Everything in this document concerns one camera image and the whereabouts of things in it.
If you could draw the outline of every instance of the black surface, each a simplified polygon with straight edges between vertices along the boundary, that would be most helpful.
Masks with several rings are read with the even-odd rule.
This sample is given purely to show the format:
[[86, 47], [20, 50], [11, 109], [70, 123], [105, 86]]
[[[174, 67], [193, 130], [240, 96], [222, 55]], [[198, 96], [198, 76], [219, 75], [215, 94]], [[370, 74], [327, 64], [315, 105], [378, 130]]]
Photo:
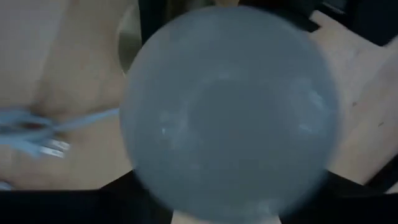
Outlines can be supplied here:
[[394, 156], [390, 162], [366, 183], [366, 186], [383, 193], [388, 191], [397, 182], [398, 156]]
[[314, 32], [319, 25], [309, 17], [322, 0], [240, 0], [239, 5], [251, 6], [274, 13], [299, 29]]
[[133, 172], [99, 190], [0, 191], [0, 223], [170, 224]]
[[166, 19], [167, 0], [138, 0], [142, 44], [160, 29]]
[[341, 1], [327, 0], [318, 9], [376, 45], [384, 46], [398, 34], [398, 1], [345, 0], [343, 7]]
[[320, 191], [282, 224], [398, 223], [398, 195], [384, 195], [331, 172]]

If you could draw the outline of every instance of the cable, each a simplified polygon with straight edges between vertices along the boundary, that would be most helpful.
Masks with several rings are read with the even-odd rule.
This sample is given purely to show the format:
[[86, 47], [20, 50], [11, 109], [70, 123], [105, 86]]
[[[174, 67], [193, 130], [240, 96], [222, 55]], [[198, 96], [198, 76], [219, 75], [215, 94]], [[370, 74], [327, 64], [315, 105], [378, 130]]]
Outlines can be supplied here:
[[[119, 114], [119, 108], [93, 113], [56, 124], [51, 119], [32, 114], [25, 109], [10, 109], [0, 111], [0, 144], [26, 152], [33, 157], [39, 157], [43, 147], [52, 140], [56, 133], [80, 128], [108, 116]], [[32, 129], [27, 124], [40, 128]]]

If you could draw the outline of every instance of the wooden surface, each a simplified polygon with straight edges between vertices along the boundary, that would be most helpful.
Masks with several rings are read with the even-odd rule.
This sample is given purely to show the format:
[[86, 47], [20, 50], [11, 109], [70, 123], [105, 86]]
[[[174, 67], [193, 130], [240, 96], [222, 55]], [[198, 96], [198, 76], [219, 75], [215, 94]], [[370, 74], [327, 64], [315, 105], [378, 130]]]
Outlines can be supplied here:
[[33, 102], [67, 5], [68, 0], [0, 1], [1, 107]]
[[[132, 1], [84, 0], [60, 4], [52, 6], [58, 11], [49, 15], [62, 19], [58, 20], [57, 29], [51, 28], [52, 32], [56, 30], [55, 34], [46, 34], [45, 38], [53, 41], [43, 47], [46, 50], [42, 53], [45, 57], [42, 68], [38, 66], [32, 77], [27, 77], [26, 71], [36, 65], [37, 58], [26, 58], [22, 63], [15, 56], [0, 62], [2, 68], [10, 63], [17, 65], [1, 72], [1, 80], [13, 79], [0, 82], [0, 93], [7, 98], [1, 101], [1, 106], [34, 102], [35, 110], [59, 120], [118, 106], [124, 77], [118, 60], [117, 33], [119, 21]], [[34, 16], [23, 17], [19, 24], [34, 19]], [[378, 47], [322, 13], [316, 12], [313, 19], [322, 28], [310, 34], [310, 38], [324, 52], [340, 95], [343, 127], [330, 170], [363, 183], [397, 153], [398, 42]], [[0, 23], [4, 33], [32, 32], [18, 30], [18, 24], [14, 27], [2, 24], [7, 23]], [[37, 36], [30, 38], [30, 45], [38, 41]], [[8, 39], [12, 47], [2, 52], [2, 58], [8, 52], [24, 54], [25, 48], [19, 40]], [[0, 179], [20, 189], [92, 189], [131, 169], [117, 117], [66, 133], [64, 137], [72, 144], [64, 159], [44, 156], [36, 160], [6, 146], [0, 147]], [[175, 220], [185, 223], [178, 216]]]

